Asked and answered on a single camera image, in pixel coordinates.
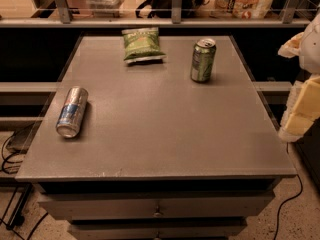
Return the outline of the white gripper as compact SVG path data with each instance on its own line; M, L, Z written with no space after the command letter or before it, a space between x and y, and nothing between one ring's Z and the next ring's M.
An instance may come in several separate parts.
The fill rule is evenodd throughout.
M278 50L285 58L299 56L300 67L311 74L320 74L320 14ZM283 113L279 138L284 142L300 139L320 118L320 76L312 75L305 82L295 81Z

